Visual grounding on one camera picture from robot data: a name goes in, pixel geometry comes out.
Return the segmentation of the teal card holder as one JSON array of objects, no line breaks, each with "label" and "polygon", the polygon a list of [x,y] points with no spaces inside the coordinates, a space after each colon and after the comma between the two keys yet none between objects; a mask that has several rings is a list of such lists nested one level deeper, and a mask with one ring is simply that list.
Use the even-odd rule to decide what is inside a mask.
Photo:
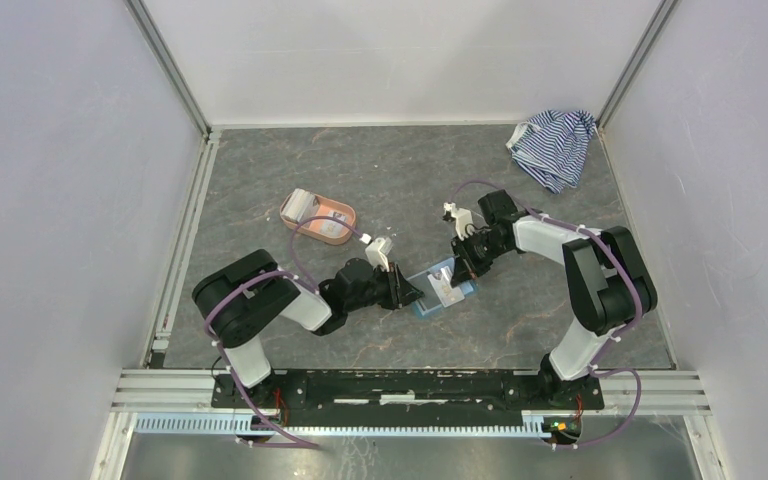
[{"label": "teal card holder", "polygon": [[452,286],[454,266],[455,261],[450,257],[408,278],[408,281],[423,293],[420,299],[412,303],[418,317],[434,315],[464,301],[476,292],[473,280]]}]

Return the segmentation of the white VIP credit card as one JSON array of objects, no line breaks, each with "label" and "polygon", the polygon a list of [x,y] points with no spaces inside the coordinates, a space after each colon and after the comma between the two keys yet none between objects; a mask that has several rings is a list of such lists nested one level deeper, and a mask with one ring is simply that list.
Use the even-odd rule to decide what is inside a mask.
[{"label": "white VIP credit card", "polygon": [[427,275],[427,278],[443,308],[450,307],[465,299],[462,289],[459,286],[452,286],[452,272],[448,266],[432,271]]}]

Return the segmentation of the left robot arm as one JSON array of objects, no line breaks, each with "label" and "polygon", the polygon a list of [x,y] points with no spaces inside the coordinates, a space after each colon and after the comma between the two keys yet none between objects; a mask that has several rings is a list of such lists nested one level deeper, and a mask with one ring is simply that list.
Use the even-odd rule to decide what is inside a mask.
[{"label": "left robot arm", "polygon": [[333,277],[309,288],[264,249],[208,275],[191,294],[206,333],[237,379],[236,394],[255,408],[274,394],[273,368],[260,339],[274,320],[324,336],[342,328],[354,311],[373,306],[399,310],[423,297],[393,262],[351,258]]}]

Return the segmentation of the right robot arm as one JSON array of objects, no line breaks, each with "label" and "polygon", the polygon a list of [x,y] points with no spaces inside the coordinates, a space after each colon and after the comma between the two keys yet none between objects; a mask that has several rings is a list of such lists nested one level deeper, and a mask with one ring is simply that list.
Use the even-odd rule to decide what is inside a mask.
[{"label": "right robot arm", "polygon": [[562,408],[577,396],[577,382],[595,373],[606,346],[657,306],[656,287],[625,227],[573,225],[519,204],[505,190],[486,194],[478,205],[482,227],[471,210],[443,206],[444,220],[455,228],[452,285],[485,275],[509,252],[539,255],[564,269],[573,320],[543,358],[537,382],[540,400]]}]

